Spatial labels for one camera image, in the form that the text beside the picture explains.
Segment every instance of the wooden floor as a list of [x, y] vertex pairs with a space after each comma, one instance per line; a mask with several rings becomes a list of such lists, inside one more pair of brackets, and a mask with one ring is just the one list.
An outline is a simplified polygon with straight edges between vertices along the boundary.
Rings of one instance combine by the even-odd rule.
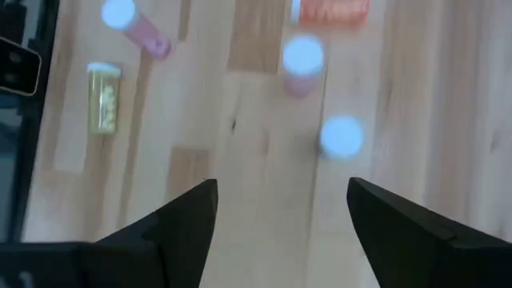
[[[218, 178], [204, 287], [377, 286], [350, 176], [512, 240], [512, 1], [373, 0], [360, 31], [318, 31], [304, 100], [282, 91], [286, 0], [138, 3], [180, 40], [164, 62], [104, 27], [101, 0], [62, 0], [25, 240], [93, 241]], [[113, 137], [87, 133], [92, 61], [123, 69]], [[365, 129], [347, 162], [317, 152], [336, 114]]]

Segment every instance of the hardwood floor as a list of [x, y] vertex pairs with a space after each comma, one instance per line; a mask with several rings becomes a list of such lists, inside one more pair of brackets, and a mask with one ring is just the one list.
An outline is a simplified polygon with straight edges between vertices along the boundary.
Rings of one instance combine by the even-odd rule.
[[[378, 286], [346, 207], [364, 177], [512, 241], [512, 2], [373, 0], [360, 31], [317, 30], [322, 85], [282, 89], [279, 51], [301, 29], [286, 0], [148, 0], [176, 52], [154, 62], [62, 0], [25, 240], [97, 240], [218, 178], [207, 287]], [[86, 64], [123, 69], [118, 132], [87, 133]], [[351, 114], [356, 158], [318, 155]]]

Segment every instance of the white bottle cap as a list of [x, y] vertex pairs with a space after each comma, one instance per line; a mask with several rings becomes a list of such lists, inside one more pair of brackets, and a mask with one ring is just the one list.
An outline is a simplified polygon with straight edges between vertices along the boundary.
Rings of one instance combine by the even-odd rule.
[[290, 21], [292, 24], [298, 24], [301, 17], [301, 0], [292, 0], [291, 2], [291, 13]]
[[132, 0], [107, 0], [102, 8], [104, 23], [116, 30], [131, 29], [139, 19], [139, 12]]
[[359, 121], [352, 116], [329, 119], [320, 133], [320, 146], [325, 156], [345, 160], [361, 150], [364, 133]]
[[101, 71], [114, 76], [121, 76], [121, 68], [116, 65], [104, 62], [91, 62], [87, 65], [87, 73], [91, 71]]
[[295, 76], [312, 76], [323, 71], [323, 44], [313, 35], [301, 35], [288, 41], [283, 56], [283, 68]]

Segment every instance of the white lid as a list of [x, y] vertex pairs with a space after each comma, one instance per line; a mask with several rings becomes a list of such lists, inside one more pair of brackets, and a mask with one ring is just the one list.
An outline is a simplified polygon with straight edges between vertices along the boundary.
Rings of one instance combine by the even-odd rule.
[[359, 153], [364, 133], [353, 116], [336, 116], [323, 126], [320, 146], [328, 158], [348, 159]]
[[301, 35], [288, 41], [283, 51], [284, 69], [293, 75], [309, 76], [323, 70], [323, 44], [313, 35]]
[[116, 76], [121, 76], [121, 68], [117, 67], [116, 65], [104, 62], [91, 62], [89, 65], [87, 65], [87, 73], [91, 71], [102, 71]]
[[102, 8], [104, 23], [116, 30], [128, 30], [138, 21], [138, 11], [132, 0], [107, 0]]
[[297, 24], [301, 17], [301, 0], [292, 0], [290, 21]]

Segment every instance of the pink pill bottle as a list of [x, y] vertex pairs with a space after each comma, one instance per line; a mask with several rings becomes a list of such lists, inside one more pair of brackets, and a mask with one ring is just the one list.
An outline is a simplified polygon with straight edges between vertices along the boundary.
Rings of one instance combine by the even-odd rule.
[[170, 40], [140, 13], [132, 0], [107, 0], [102, 8], [102, 18], [108, 27], [122, 31], [155, 58], [166, 58], [172, 50]]
[[283, 49], [282, 66], [288, 94], [304, 98], [311, 94], [322, 77], [323, 43], [313, 35], [299, 35], [289, 40]]

